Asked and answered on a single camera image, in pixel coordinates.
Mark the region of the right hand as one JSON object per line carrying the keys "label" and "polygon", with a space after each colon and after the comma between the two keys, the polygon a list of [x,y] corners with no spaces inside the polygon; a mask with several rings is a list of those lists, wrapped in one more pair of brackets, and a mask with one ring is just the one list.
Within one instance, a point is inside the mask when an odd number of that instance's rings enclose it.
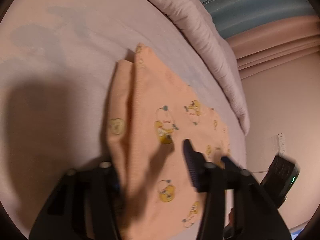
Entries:
{"label": "right hand", "polygon": [[225,226],[226,228],[232,228],[234,226],[234,208],[231,208],[230,213],[228,214],[228,224]]}

